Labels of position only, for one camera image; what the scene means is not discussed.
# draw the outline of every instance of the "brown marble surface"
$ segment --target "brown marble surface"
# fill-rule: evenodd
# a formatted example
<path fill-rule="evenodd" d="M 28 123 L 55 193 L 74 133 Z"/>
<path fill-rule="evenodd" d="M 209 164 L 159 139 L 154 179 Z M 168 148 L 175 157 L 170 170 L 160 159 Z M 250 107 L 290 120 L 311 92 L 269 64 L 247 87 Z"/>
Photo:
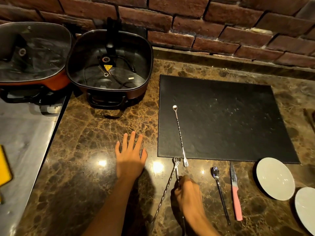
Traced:
<path fill-rule="evenodd" d="M 144 99 L 123 113 L 93 109 L 84 95 L 71 97 L 16 235 L 80 235 L 116 181 L 116 141 L 133 130 L 144 134 L 149 157 L 131 193 L 123 235 L 147 235 L 145 221 L 148 215 L 154 215 L 173 167 L 170 158 L 157 157 L 160 74 L 270 84 L 301 161 L 301 165 L 287 165 L 296 188 L 315 187 L 315 135 L 302 111 L 315 106 L 315 82 L 156 59 Z M 120 118 L 108 119 L 108 114 Z M 226 223 L 218 188 L 210 174 L 213 165 L 222 175 L 231 226 Z M 309 235 L 294 212 L 294 198 L 278 201 L 266 196 L 255 183 L 251 162 L 234 163 L 243 212 L 243 221 L 236 221 L 229 165 L 227 161 L 190 159 L 188 168 L 182 164 L 179 167 L 181 175 L 190 175 L 200 185 L 207 217 L 221 235 Z M 182 235 L 178 207 L 171 200 L 174 183 L 175 177 L 153 235 Z"/>

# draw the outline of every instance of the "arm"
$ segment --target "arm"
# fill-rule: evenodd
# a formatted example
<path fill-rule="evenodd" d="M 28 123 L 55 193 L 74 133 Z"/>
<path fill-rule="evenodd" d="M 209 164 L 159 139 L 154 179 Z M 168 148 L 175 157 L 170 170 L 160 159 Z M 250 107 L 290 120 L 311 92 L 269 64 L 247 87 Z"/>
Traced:
<path fill-rule="evenodd" d="M 147 151 L 143 149 L 140 158 L 142 134 L 139 135 L 138 141 L 133 148 L 135 135 L 136 133 L 133 131 L 127 145 L 128 134 L 124 134 L 121 153 L 119 151 L 120 142 L 116 143 L 116 173 L 118 180 L 111 195 L 106 199 L 100 212 L 82 236 L 121 235 L 130 191 L 136 178 L 141 174 L 148 157 Z"/>
<path fill-rule="evenodd" d="M 187 175 L 180 179 L 175 195 L 185 219 L 198 236 L 220 236 L 206 217 L 199 186 Z"/>

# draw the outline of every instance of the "ceramic plate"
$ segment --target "ceramic plate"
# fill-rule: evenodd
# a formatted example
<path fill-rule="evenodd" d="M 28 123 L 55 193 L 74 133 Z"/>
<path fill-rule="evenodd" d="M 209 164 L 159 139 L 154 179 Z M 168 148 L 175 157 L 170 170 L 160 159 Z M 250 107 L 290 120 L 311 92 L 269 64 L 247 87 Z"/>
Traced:
<path fill-rule="evenodd" d="M 315 235 L 315 189 L 305 187 L 295 196 L 296 212 L 305 228 Z"/>
<path fill-rule="evenodd" d="M 290 170 L 274 158 L 264 158 L 256 170 L 257 178 L 267 194 L 278 200 L 290 199 L 295 190 L 295 183 Z"/>

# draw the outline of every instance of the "warning sticker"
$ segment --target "warning sticker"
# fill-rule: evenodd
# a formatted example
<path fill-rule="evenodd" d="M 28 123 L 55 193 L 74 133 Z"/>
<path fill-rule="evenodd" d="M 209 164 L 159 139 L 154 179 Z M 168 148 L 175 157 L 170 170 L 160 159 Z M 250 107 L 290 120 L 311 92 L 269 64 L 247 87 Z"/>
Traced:
<path fill-rule="evenodd" d="M 109 71 L 110 69 L 111 69 L 111 67 L 113 67 L 112 65 L 104 65 L 104 67 L 105 67 L 105 69 L 107 70 L 107 71 Z"/>

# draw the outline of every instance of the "leather placemat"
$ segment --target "leather placemat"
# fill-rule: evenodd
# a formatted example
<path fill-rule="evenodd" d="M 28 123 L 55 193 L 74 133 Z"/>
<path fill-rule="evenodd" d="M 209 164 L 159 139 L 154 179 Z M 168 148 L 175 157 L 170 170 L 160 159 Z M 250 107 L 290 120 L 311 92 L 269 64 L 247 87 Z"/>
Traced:
<path fill-rule="evenodd" d="M 160 76 L 158 156 L 300 163 L 272 89 L 170 75 Z"/>

